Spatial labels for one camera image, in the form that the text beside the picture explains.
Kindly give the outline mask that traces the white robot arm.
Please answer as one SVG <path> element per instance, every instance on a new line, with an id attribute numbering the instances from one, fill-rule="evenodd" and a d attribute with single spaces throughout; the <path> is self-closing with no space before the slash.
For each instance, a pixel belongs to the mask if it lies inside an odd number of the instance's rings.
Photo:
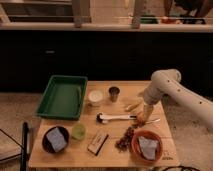
<path id="1" fill-rule="evenodd" d="M 151 82 L 142 92 L 146 104 L 157 104 L 164 94 L 197 115 L 206 127 L 213 130 L 213 102 L 180 84 L 181 73 L 177 69 L 157 70 Z"/>

